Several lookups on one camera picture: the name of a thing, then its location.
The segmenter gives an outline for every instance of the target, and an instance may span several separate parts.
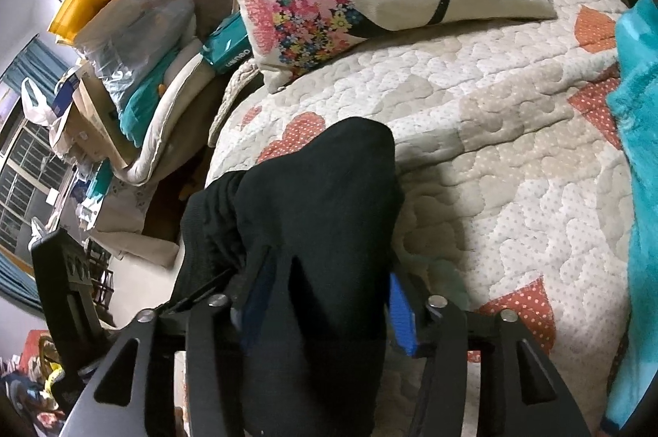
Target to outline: red polka dot patch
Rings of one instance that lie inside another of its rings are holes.
[[[574,35],[578,44],[587,52],[614,49],[614,21],[605,14],[583,6],[578,12]]]
[[[256,116],[262,112],[262,106],[252,106],[248,109],[247,113],[242,118],[242,123],[240,124],[240,130],[244,129],[249,125]]]
[[[621,140],[616,123],[605,98],[619,87],[618,78],[609,78],[599,83],[589,83],[572,95],[568,101],[585,119],[601,131],[603,137],[621,150]]]
[[[537,344],[548,355],[555,343],[555,317],[544,289],[544,280],[536,279],[519,290],[485,303],[476,312],[498,314],[502,309],[516,311],[526,327],[534,335]],[[468,352],[471,363],[480,362],[480,352]]]
[[[304,112],[288,123],[280,140],[274,140],[262,150],[256,164],[271,158],[299,151],[308,142],[327,128],[322,116],[314,112]]]

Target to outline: quilted bedspread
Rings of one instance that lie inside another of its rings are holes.
[[[208,182],[296,151],[349,116],[385,123],[406,193],[398,255],[434,292],[445,284],[437,259],[447,259],[471,309],[517,311],[595,429],[628,318],[633,202],[605,103],[619,84],[614,22],[625,6],[553,1],[554,20],[411,30],[279,93],[256,91],[220,132]],[[478,354],[468,359],[471,437]],[[421,373],[422,361],[391,351],[374,435],[405,435]]]

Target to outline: white floor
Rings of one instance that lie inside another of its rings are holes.
[[[168,270],[137,258],[111,259],[109,269],[114,272],[114,294],[110,313],[116,327],[124,327],[141,309],[152,309],[169,300],[184,253],[181,241],[176,261]]]

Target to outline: blue curtain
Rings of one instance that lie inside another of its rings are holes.
[[[37,283],[0,253],[0,292],[44,314]]]
[[[66,64],[48,49],[38,36],[32,38],[9,65],[0,80],[16,93],[21,93],[21,84],[26,77],[32,79],[48,99],[48,104],[55,98],[55,84],[67,70]]]

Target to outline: bed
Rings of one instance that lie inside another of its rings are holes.
[[[456,268],[468,307],[521,312],[592,430],[628,319],[630,175],[605,104],[619,83],[621,0],[552,0],[557,18],[470,21],[371,40],[223,126],[207,177],[299,149],[349,116],[385,123],[406,195],[394,249],[433,292]],[[249,63],[222,112],[254,76]],[[464,436],[476,434],[469,355]],[[387,356],[376,436],[409,427],[422,362]]]

